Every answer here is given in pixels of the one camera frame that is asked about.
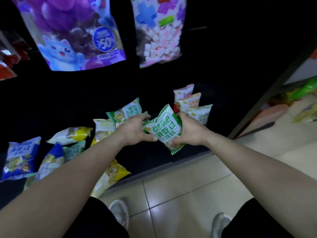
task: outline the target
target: forearm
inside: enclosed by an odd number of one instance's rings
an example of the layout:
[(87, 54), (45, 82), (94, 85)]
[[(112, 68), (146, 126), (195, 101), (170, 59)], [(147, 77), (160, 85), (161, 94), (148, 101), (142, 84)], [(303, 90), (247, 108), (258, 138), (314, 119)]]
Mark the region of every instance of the forearm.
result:
[(0, 236), (63, 236), (122, 147), (114, 133), (31, 186), (0, 212)]
[(317, 181), (213, 132), (205, 145), (287, 231), (295, 237), (316, 237)]

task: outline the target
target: white sneaker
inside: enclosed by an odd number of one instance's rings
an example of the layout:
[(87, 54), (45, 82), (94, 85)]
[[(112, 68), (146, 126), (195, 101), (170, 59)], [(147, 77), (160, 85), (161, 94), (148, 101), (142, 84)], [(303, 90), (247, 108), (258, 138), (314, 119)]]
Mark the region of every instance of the white sneaker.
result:
[(222, 231), (230, 223), (231, 220), (232, 219), (230, 218), (230, 216), (224, 213), (217, 214), (212, 221), (212, 238), (220, 238)]
[(129, 227), (129, 211), (123, 200), (114, 200), (109, 206), (109, 210), (115, 216), (117, 221), (128, 230)]

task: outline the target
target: blue snack bag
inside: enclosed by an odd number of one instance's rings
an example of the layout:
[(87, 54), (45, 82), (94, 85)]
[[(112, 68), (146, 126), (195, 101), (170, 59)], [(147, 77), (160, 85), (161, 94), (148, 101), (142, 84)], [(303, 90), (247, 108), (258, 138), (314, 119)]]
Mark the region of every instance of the blue snack bag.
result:
[(109, 0), (13, 0), (53, 71), (100, 68), (125, 60)]
[(58, 167), (61, 167), (62, 164), (64, 164), (63, 146), (60, 143), (56, 143), (50, 152), (48, 152), (48, 154), (44, 157), (35, 180), (39, 181), (43, 179)]
[(40, 142), (41, 137), (36, 137), (23, 143), (9, 142), (8, 154), (0, 182), (4, 180), (19, 180), (35, 175), (35, 157)]

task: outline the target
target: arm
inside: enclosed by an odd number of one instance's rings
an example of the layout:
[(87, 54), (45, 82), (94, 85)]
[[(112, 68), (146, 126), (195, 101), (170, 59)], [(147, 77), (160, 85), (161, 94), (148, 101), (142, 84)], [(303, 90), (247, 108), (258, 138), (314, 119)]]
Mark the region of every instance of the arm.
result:
[(180, 114), (183, 133), (172, 144), (204, 145), (294, 237), (317, 237), (317, 181), (278, 160), (216, 134)]
[(149, 115), (135, 115), (73, 160), (31, 186), (0, 211), (0, 237), (62, 237), (95, 184), (126, 145), (157, 141), (142, 131)]

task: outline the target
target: leg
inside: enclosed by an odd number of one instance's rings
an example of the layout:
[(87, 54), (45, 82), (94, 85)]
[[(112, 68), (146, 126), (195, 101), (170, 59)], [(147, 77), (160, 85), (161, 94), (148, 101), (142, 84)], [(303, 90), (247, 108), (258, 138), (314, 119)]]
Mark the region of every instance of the leg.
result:
[(102, 201), (89, 197), (64, 237), (129, 238), (129, 235)]
[(247, 201), (229, 225), (223, 229), (222, 238), (236, 237), (293, 238), (256, 199)]

